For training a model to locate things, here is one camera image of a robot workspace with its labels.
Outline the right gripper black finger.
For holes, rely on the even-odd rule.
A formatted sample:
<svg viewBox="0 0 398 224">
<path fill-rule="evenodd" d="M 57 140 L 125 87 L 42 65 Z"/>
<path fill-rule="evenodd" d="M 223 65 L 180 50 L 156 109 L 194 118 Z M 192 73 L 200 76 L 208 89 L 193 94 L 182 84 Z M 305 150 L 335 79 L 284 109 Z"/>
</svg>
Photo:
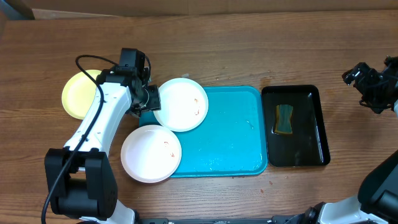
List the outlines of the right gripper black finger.
<svg viewBox="0 0 398 224">
<path fill-rule="evenodd" d="M 353 81 L 361 78 L 365 73 L 368 73 L 369 71 L 369 65 L 365 62 L 360 62 L 355 65 L 354 68 L 342 74 L 342 79 L 347 85 L 350 85 Z"/>
<path fill-rule="evenodd" d="M 373 94 L 372 93 L 363 94 L 361 100 L 359 101 L 359 104 L 367 108 L 372 108 Z"/>
</svg>

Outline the white plate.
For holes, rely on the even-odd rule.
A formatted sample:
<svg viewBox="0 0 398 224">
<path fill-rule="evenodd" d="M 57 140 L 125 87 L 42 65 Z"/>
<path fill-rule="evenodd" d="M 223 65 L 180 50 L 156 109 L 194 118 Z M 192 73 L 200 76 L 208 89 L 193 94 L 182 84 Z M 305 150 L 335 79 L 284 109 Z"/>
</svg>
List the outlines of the white plate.
<svg viewBox="0 0 398 224">
<path fill-rule="evenodd" d="M 189 78 L 174 78 L 159 88 L 160 110 L 154 112 L 159 124 L 175 132 L 190 131 L 205 119 L 209 101 L 204 88 Z"/>
</svg>

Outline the yellow plate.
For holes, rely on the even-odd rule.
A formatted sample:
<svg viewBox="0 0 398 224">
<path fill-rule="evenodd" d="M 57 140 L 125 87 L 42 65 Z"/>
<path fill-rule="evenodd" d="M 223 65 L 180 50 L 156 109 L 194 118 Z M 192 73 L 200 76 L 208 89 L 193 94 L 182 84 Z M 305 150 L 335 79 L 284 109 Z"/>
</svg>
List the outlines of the yellow plate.
<svg viewBox="0 0 398 224">
<path fill-rule="evenodd" d="M 64 110 L 76 119 L 84 119 L 96 94 L 96 85 L 83 73 L 72 76 L 62 91 Z"/>
</svg>

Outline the green yellow sponge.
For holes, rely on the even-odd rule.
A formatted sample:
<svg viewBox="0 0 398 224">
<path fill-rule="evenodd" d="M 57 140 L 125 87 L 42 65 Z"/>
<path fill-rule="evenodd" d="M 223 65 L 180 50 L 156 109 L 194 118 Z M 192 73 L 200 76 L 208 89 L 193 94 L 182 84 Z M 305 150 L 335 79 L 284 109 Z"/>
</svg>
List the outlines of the green yellow sponge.
<svg viewBox="0 0 398 224">
<path fill-rule="evenodd" d="M 274 133 L 292 134 L 292 115 L 294 107 L 291 105 L 277 105 L 275 107 Z"/>
</svg>

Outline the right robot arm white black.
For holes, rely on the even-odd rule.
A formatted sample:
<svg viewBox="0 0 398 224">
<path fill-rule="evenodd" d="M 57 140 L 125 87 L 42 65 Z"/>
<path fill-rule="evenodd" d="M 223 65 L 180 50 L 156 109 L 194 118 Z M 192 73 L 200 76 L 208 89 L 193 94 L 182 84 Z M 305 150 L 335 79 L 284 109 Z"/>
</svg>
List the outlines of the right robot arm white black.
<svg viewBox="0 0 398 224">
<path fill-rule="evenodd" d="M 380 114 L 397 112 L 397 57 L 387 56 L 379 72 L 364 62 L 342 74 L 362 97 L 359 104 Z M 304 213 L 290 218 L 272 217 L 270 223 L 283 224 L 344 224 L 397 223 L 397 153 L 370 172 L 358 194 L 335 203 L 321 202 Z"/>
</svg>

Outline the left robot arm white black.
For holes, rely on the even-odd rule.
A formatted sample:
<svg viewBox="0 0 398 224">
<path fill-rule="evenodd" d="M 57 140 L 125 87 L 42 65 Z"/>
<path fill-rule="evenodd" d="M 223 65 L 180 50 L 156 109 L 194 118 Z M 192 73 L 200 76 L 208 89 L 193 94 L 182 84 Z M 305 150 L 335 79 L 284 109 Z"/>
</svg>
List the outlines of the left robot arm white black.
<svg viewBox="0 0 398 224">
<path fill-rule="evenodd" d="M 150 73 L 96 78 L 89 92 L 90 108 L 73 136 L 61 149 L 49 149 L 44 165 L 48 195 L 41 214 L 50 208 L 57 215 L 82 223 L 135 223 L 136 212 L 118 199 L 118 186 L 109 163 L 109 150 L 126 113 L 140 116 L 160 107 L 159 91 L 150 85 Z"/>
</svg>

